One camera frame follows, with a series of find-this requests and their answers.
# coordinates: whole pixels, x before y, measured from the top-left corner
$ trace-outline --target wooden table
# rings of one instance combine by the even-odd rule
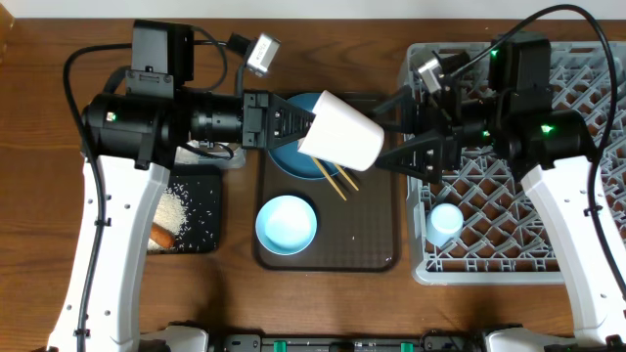
[[[275,91],[389,93],[406,49],[416,42],[486,41],[511,21],[186,21],[226,39],[231,31],[272,33],[283,42],[267,79],[247,88]],[[584,22],[539,22],[552,40],[596,40]],[[82,213],[78,136],[61,72],[74,50],[130,40],[132,21],[17,20],[0,65],[0,344],[45,345],[66,295]],[[605,22],[611,40],[626,40],[626,22]],[[234,67],[222,92],[232,92]],[[84,107],[130,52],[93,54],[72,73]],[[221,69],[214,49],[197,50],[195,85]],[[410,275],[407,231],[402,258],[384,274],[270,272],[251,255],[259,155],[224,175],[223,241],[208,255],[150,256],[142,286],[141,330],[196,320],[216,330],[272,334],[419,334],[523,323],[571,334],[563,286],[421,286]],[[403,187],[401,198],[405,197]],[[402,223],[404,204],[401,208]]]

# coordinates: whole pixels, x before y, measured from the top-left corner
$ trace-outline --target wooden chopstick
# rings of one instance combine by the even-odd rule
[[[326,168],[322,166],[322,164],[320,163],[320,160],[318,160],[317,158],[313,156],[311,156],[311,158],[313,159],[313,162],[315,162],[317,167],[320,169],[320,171],[322,171],[322,173],[324,174],[324,177],[326,177],[326,179],[329,180],[331,185],[333,185],[333,188],[335,188],[335,191],[339,193],[339,195],[343,198],[343,200],[347,200],[345,196],[343,195],[343,193],[341,192],[341,190],[339,189],[339,187],[336,185],[335,181],[333,181],[333,178],[331,177],[331,175],[329,175],[328,171],[326,171]]]
[[[341,175],[343,175],[343,177],[345,177],[346,180],[348,180],[348,182],[350,183],[350,185],[352,185],[352,187],[354,187],[355,190],[359,191],[359,188],[356,187],[356,185],[354,184],[354,182],[352,182],[352,179],[350,178],[350,176],[348,176],[348,174],[343,171],[343,167],[337,165],[337,164],[333,164],[337,170],[339,170],[339,172],[341,173]]]

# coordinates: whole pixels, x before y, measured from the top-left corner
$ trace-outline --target green led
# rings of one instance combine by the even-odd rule
[[[554,129],[555,129],[555,126],[551,126],[551,125],[541,125],[541,131],[542,131],[543,133],[546,133],[546,134],[550,133],[550,131],[552,131],[552,130],[554,130]]]

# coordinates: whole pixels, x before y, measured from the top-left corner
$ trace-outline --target blue bowl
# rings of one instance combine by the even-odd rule
[[[304,93],[288,99],[288,102],[308,111],[313,111],[320,93]],[[297,151],[297,141],[268,152],[270,158],[283,171],[303,180],[323,180],[324,174],[315,165],[311,156]],[[329,175],[335,176],[339,170],[331,163],[320,160]]]
[[[256,236],[275,254],[292,255],[306,248],[317,232],[317,216],[302,198],[280,196],[270,199],[256,216]]]

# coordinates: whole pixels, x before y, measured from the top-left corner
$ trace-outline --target dish rack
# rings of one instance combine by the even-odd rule
[[[398,86],[410,85],[416,101],[425,87],[411,65],[422,49],[445,58],[467,51],[471,57],[489,43],[418,43],[407,50]],[[609,145],[601,163],[606,198],[615,223],[626,239],[626,42],[611,42],[617,69],[618,104]],[[460,82],[464,98],[486,98],[489,57]],[[598,145],[610,101],[608,70],[598,42],[552,43],[550,82],[553,109],[581,112]],[[461,167],[444,172],[434,185],[408,177],[407,219],[412,274],[424,285],[562,284],[562,275],[543,223],[507,163],[490,154],[491,147],[463,149]],[[425,240],[425,218],[437,204],[459,206],[465,218],[461,237],[443,247]]]

